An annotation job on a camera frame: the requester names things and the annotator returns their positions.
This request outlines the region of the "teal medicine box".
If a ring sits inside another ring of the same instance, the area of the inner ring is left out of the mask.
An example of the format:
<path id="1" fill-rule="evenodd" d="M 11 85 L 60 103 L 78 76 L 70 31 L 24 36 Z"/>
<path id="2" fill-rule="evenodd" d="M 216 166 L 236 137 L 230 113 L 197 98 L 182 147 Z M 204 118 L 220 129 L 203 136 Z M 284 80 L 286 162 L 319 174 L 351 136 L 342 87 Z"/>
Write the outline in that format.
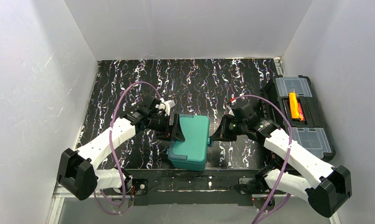
<path id="1" fill-rule="evenodd" d="M 167 155 L 177 169 L 203 171 L 206 166 L 210 121 L 203 115 L 179 114 L 177 124 L 181 128 L 184 141 L 171 139 Z"/>

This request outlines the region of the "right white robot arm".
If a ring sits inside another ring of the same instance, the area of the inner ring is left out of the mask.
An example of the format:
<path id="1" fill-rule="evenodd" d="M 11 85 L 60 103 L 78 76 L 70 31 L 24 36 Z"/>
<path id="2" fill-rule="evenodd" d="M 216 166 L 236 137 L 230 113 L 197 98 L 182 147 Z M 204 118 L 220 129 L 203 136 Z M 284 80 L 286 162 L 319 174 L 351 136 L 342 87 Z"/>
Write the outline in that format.
<path id="1" fill-rule="evenodd" d="M 233 105 L 231 110 L 232 114 L 222 117 L 211 141 L 231 142 L 245 135 L 280 156 L 299 173 L 290 175 L 282 168 L 268 165 L 253 180 L 238 184 L 239 190 L 255 193 L 277 189 L 307 201 L 324 217 L 331 217 L 352 196 L 351 173 L 346 167 L 336 168 L 314 156 L 291 140 L 277 123 L 260 118 L 250 104 Z"/>

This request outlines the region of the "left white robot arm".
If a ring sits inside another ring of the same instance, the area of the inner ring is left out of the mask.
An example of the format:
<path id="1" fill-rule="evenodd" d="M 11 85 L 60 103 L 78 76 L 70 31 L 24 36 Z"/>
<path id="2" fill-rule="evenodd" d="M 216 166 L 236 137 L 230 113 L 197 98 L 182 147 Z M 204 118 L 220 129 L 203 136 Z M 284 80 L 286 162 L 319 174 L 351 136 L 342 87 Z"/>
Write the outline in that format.
<path id="1" fill-rule="evenodd" d="M 149 96 L 132 108 L 116 113 L 113 125 L 89 143 L 63 151 L 57 182 L 80 201 L 97 190 L 119 189 L 126 194 L 136 190 L 133 177 L 125 169 L 99 169 L 102 161 L 125 141 L 146 129 L 153 130 L 160 140 L 184 141 L 179 115 L 170 115 L 174 100 Z"/>

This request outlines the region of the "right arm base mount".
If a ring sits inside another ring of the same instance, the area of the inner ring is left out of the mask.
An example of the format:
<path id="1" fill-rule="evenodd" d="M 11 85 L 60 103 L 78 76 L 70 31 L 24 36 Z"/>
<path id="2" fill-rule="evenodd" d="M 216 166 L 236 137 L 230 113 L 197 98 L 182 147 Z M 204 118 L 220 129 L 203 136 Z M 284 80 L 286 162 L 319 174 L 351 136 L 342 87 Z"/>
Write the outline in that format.
<path id="1" fill-rule="evenodd" d="M 267 165 L 260 169 L 254 177 L 240 178 L 239 183 L 234 185 L 233 189 L 241 195 L 267 194 L 269 195 L 272 188 L 265 182 L 265 177 L 270 171 L 276 170 L 275 166 Z"/>

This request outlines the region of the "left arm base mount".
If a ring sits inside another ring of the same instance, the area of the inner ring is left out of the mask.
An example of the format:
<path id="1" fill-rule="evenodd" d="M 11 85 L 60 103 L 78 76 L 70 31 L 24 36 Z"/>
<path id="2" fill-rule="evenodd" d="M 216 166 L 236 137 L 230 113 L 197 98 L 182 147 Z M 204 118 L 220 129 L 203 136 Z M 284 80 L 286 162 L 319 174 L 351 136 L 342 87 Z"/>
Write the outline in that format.
<path id="1" fill-rule="evenodd" d="M 126 186 L 126 195 L 130 196 L 144 196 L 148 193 L 148 179 L 138 178 L 133 179 L 131 186 Z M 118 189 L 105 189 L 104 193 L 107 195 L 122 195 L 122 188 Z"/>

